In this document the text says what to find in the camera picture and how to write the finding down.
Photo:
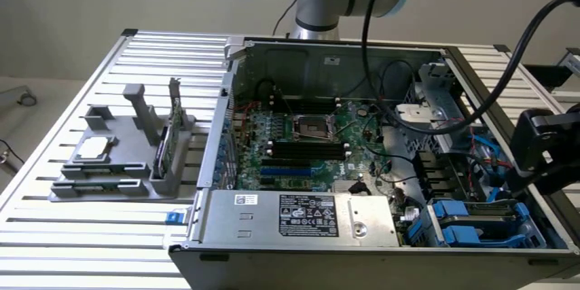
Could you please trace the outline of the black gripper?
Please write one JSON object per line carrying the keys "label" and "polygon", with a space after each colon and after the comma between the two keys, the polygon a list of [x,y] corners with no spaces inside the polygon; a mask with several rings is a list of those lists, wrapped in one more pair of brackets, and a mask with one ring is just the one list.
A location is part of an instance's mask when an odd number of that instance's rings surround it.
{"label": "black gripper", "polygon": [[517,194],[529,184],[550,195],[578,181],[578,106],[565,113],[526,109],[519,114],[509,144],[513,168],[505,173]]}

